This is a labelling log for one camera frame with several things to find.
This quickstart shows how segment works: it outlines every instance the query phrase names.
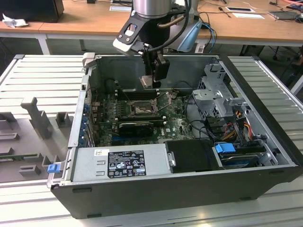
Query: motherboard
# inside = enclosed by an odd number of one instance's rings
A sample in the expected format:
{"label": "motherboard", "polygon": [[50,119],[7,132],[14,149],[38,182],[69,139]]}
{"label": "motherboard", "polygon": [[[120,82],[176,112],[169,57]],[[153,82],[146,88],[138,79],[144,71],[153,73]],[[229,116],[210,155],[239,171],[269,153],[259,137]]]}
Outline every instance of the motherboard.
{"label": "motherboard", "polygon": [[116,91],[95,103],[96,145],[122,146],[194,139],[184,115],[185,97],[171,91]]}

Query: floor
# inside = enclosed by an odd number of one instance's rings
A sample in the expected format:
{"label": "floor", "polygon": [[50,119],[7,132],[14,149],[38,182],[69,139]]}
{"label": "floor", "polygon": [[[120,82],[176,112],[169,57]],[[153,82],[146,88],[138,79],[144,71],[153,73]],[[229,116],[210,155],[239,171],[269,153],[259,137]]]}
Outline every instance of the floor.
{"label": "floor", "polygon": [[[21,38],[2,38],[0,44],[0,73],[2,73],[7,65],[16,54],[42,54],[39,43],[36,39]],[[62,40],[51,39],[48,44],[53,54],[83,54],[80,49],[79,40]],[[118,53],[112,46],[112,41],[104,40],[85,40],[86,52],[95,53]],[[241,52],[241,45],[217,44],[212,53],[224,53],[229,56],[238,56]],[[295,54],[284,48],[280,48],[277,54],[277,60],[273,60],[274,50],[266,46],[259,56],[260,59],[272,70],[272,72],[280,77],[285,68],[290,64]],[[298,47],[294,47],[295,52],[299,51]],[[292,67],[288,67],[284,73],[283,82],[294,72]]]}

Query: blue plastic clip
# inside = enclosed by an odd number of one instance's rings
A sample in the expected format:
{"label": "blue plastic clip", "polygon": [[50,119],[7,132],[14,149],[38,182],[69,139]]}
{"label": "blue plastic clip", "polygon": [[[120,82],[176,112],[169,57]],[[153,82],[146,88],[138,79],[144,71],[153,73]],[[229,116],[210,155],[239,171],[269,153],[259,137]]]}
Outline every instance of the blue plastic clip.
{"label": "blue plastic clip", "polygon": [[219,143],[215,146],[215,148],[218,153],[236,152],[236,149],[232,143]]}
{"label": "blue plastic clip", "polygon": [[58,174],[60,173],[61,164],[50,164],[48,166],[47,172],[49,174]]}

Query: power supply label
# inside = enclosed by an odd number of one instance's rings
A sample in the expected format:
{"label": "power supply label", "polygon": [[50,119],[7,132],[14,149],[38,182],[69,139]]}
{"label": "power supply label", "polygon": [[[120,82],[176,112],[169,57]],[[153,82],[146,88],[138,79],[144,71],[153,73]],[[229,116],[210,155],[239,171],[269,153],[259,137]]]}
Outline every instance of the power supply label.
{"label": "power supply label", "polygon": [[109,178],[146,175],[143,150],[109,152],[107,163]]}

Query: green circuit board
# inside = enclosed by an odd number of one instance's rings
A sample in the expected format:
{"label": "green circuit board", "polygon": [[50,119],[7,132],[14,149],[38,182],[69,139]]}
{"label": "green circuit board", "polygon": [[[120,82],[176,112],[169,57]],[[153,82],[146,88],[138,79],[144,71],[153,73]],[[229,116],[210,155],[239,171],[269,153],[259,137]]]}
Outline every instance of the green circuit board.
{"label": "green circuit board", "polygon": [[[123,100],[114,95],[107,95],[100,102],[99,118],[97,119],[98,146],[122,146],[164,143],[167,140],[194,139],[190,126],[184,116],[182,97],[169,99],[170,93],[160,94],[156,100]],[[118,126],[124,118],[155,116],[153,134],[146,137],[123,137],[119,135]],[[144,122],[135,119],[133,122]]]}

